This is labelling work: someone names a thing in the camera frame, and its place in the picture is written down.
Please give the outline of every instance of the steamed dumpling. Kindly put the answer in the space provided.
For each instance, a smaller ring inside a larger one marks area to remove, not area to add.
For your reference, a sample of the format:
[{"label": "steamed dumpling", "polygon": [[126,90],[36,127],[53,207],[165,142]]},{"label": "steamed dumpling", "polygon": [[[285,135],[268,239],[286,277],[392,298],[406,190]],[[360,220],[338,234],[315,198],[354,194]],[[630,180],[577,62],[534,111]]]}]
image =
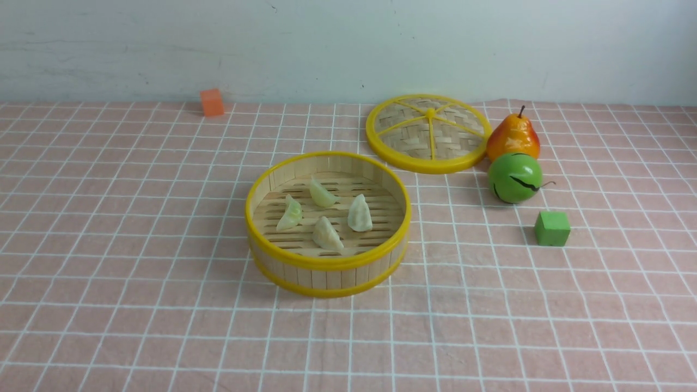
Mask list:
[{"label": "steamed dumpling", "polygon": [[344,249],[342,239],[332,226],[332,223],[323,216],[317,220],[312,233],[312,240],[322,249],[341,252]]},{"label": "steamed dumpling", "polygon": [[295,227],[302,220],[302,207],[292,196],[286,195],[286,211],[276,225],[276,231]]},{"label": "steamed dumpling", "polygon": [[348,226],[354,232],[369,232],[373,229],[373,220],[370,217],[370,207],[361,193],[353,199],[348,208]]},{"label": "steamed dumpling", "polygon": [[314,178],[309,182],[309,194],[312,196],[312,201],[315,204],[324,208],[331,207],[339,201],[338,196],[332,195]]}]

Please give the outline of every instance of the steamer basket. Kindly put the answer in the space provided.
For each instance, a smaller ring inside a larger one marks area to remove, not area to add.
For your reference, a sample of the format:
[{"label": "steamer basket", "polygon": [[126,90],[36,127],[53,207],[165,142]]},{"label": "steamer basket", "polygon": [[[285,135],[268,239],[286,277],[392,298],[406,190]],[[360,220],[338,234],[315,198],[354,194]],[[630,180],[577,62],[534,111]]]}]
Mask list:
[{"label": "steamer basket", "polygon": [[[309,194],[311,176],[338,203],[324,209]],[[357,233],[347,220],[353,198],[365,196],[373,230]],[[302,206],[302,220],[276,231],[286,195]],[[341,253],[318,247],[314,225],[326,216],[344,244]],[[245,205],[247,234],[254,263],[284,289],[321,298],[349,296],[385,280],[404,257],[411,221],[406,189],[385,165],[354,153],[322,151],[291,158],[267,170],[252,186]]]},{"label": "steamer basket", "polygon": [[400,96],[370,112],[370,147],[400,169],[447,174],[476,165],[485,155],[491,125],[474,107],[429,94]]}]

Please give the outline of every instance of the woven bamboo lid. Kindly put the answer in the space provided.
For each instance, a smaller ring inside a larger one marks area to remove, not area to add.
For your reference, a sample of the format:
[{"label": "woven bamboo lid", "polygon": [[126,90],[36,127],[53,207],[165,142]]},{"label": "woven bamboo lid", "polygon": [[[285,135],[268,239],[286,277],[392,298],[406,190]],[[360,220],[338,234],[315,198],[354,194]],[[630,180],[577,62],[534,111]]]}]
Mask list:
[{"label": "woven bamboo lid", "polygon": [[370,112],[370,147],[400,169],[425,174],[455,173],[485,155],[491,125],[474,107],[457,100],[415,94],[393,98]]}]

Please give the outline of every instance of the pear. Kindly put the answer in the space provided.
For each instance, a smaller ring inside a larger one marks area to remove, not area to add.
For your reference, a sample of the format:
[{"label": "pear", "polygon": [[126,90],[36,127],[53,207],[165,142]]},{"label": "pear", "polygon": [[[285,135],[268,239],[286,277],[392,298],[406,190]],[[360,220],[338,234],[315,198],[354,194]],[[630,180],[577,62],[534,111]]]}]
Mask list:
[{"label": "pear", "polygon": [[539,158],[539,138],[530,119],[523,115],[525,105],[518,114],[509,114],[489,136],[487,156],[491,162],[506,153],[525,153]]}]

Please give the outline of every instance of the green fruit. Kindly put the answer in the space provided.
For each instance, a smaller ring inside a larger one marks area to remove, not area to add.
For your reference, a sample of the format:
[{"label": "green fruit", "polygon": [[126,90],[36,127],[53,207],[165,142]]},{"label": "green fruit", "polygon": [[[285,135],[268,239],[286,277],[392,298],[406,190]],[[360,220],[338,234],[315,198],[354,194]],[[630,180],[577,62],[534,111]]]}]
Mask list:
[{"label": "green fruit", "polygon": [[489,167],[489,190],[502,202],[524,202],[542,186],[542,168],[526,153],[504,154]]}]

